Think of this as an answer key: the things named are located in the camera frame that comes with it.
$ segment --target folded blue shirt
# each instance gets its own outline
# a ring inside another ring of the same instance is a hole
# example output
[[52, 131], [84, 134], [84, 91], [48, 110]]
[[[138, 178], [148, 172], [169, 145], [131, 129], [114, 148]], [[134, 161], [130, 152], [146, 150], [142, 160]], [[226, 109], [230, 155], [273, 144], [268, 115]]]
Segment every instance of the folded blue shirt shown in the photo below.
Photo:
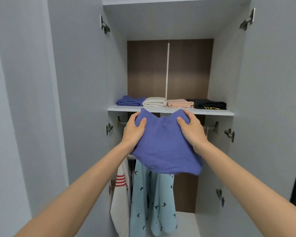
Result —
[[176, 121], [177, 117], [181, 117], [187, 124], [190, 123], [182, 109], [169, 117], [158, 118], [142, 108], [135, 125], [139, 126], [143, 118], [147, 119], [147, 124], [144, 135], [132, 154], [144, 166], [157, 173], [186, 172], [198, 175], [203, 166], [201, 157], [194, 152], [192, 145], [183, 136]]
[[121, 99], [116, 101], [117, 105], [127, 105], [127, 106], [143, 106], [143, 102], [146, 97], [131, 98], [129, 96], [123, 96]]

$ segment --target wardrobe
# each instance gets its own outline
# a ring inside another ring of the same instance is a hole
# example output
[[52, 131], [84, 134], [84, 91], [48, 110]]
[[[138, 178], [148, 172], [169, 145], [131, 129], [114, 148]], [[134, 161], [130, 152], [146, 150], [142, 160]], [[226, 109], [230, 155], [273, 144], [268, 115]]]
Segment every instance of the wardrobe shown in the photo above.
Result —
[[[208, 98], [227, 103], [191, 109], [210, 127], [209, 141], [290, 198], [296, 0], [48, 0], [48, 8], [70, 183], [121, 141], [123, 123], [140, 111], [117, 106], [123, 95]], [[116, 236], [112, 180], [77, 236]], [[175, 177], [174, 198], [183, 227], [173, 236], [262, 236], [206, 164], [199, 176]]]

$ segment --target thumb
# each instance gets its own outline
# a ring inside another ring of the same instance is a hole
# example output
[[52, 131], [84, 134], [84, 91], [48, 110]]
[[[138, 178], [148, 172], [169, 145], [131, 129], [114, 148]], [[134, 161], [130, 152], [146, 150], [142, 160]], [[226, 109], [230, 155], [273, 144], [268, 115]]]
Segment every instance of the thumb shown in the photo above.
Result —
[[143, 119], [141, 120], [141, 122], [140, 122], [140, 124], [139, 124], [138, 127], [140, 127], [140, 128], [145, 128], [146, 123], [147, 123], [147, 119], [146, 119], [146, 118], [143, 118]]
[[179, 124], [179, 126], [180, 126], [181, 128], [183, 128], [184, 126], [187, 125], [187, 124], [185, 123], [185, 121], [184, 121], [181, 117], [178, 117], [178, 118], [176, 119], [176, 121], [178, 122], [178, 124]]

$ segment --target hand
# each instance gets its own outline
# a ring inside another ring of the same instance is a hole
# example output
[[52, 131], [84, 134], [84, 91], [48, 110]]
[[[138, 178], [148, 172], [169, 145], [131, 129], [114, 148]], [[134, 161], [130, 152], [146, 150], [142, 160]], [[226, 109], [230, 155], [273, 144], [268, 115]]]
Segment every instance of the hand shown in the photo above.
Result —
[[205, 136], [204, 129], [196, 116], [185, 109], [183, 111], [190, 119], [190, 124], [186, 124], [181, 117], [177, 118], [177, 122], [181, 127], [185, 139], [193, 146], [194, 151], [198, 153], [196, 150], [198, 149], [198, 146], [203, 143], [208, 143], [208, 140]]
[[130, 145], [130, 148], [132, 150], [134, 149], [134, 147], [137, 145], [138, 141], [143, 136], [144, 131], [145, 131], [145, 126], [147, 123], [146, 118], [143, 118], [138, 127], [135, 125], [135, 119], [139, 113], [140, 112], [137, 112], [137, 113], [131, 115], [127, 124], [126, 124], [126, 127], [124, 128], [122, 143]]

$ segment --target left hand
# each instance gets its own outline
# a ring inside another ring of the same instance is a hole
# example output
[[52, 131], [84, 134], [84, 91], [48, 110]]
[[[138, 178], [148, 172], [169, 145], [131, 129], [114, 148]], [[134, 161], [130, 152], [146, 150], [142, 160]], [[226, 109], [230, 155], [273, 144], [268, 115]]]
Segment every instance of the left hand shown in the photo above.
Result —
[[144, 131], [145, 131], [145, 126], [147, 123], [146, 118], [143, 118], [138, 127], [135, 125], [135, 119], [139, 113], [140, 112], [137, 112], [137, 113], [131, 115], [127, 124], [126, 124], [126, 127], [124, 128], [122, 143], [130, 145], [130, 148], [132, 150], [134, 149], [134, 147], [137, 145], [138, 141], [143, 136]]

